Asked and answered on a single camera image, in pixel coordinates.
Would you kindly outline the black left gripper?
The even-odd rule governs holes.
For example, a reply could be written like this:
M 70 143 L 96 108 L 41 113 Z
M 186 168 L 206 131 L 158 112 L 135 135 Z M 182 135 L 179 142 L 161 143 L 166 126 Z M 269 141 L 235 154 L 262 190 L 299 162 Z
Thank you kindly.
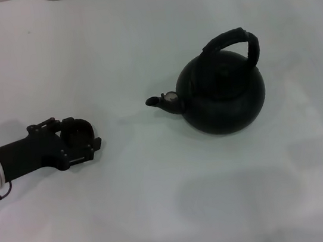
M 5 181 L 13 181 L 43 167 L 65 171 L 74 165 L 93 160 L 95 152 L 101 148 L 100 137 L 88 144 L 64 150 L 63 141 L 55 134 L 73 122 L 73 117 L 63 120 L 49 118 L 28 126 L 27 137 L 0 147 L 0 164 Z

